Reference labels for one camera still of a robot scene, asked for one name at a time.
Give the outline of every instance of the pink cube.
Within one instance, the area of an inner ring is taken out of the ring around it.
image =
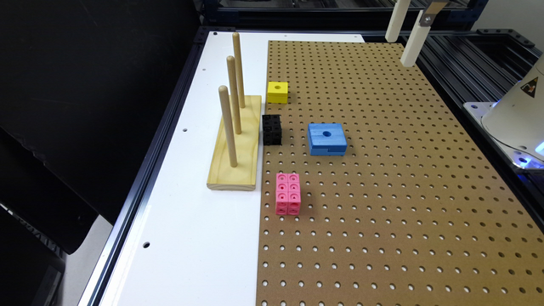
[[[289,194],[277,191],[275,193],[275,214],[285,215],[289,208]]]
[[[275,177],[275,213],[297,216],[301,206],[298,174],[277,173]]]
[[[297,173],[289,174],[289,182],[298,183],[300,182],[300,178]]]
[[[281,183],[281,182],[287,182],[287,180],[289,179],[289,174],[285,174],[285,173],[277,173],[275,175],[275,182],[278,184],[278,183]]]

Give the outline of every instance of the wooden dowel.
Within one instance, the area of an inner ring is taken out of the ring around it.
[[[232,132],[232,116],[230,115],[229,90],[226,86],[219,86],[219,100],[221,101],[221,111],[223,112],[224,133],[227,139],[227,147],[229,148],[230,166],[238,166],[236,160],[236,145],[235,135]]]
[[[244,93],[244,76],[241,71],[240,34],[238,32],[232,33],[232,41],[235,45],[236,81],[238,84],[238,100],[240,102],[240,108],[245,108],[246,94]]]
[[[235,133],[241,134],[240,106],[238,105],[238,87],[236,86],[235,58],[227,57],[227,69],[229,70],[230,97],[232,98],[232,116],[235,124]]]
[[[416,19],[416,24],[414,24],[410,37],[408,38],[408,42],[406,43],[405,50],[400,56],[400,63],[404,67],[412,67],[416,64],[417,57],[422,51],[423,44],[427,39],[428,33],[431,31],[430,26],[421,26],[419,24],[419,20],[422,18],[422,16],[423,10],[420,10]]]
[[[388,30],[385,32],[385,39],[388,43],[394,43],[399,39],[400,28],[405,22],[406,13],[410,6],[410,0],[398,0],[394,5],[391,20],[389,20]]]

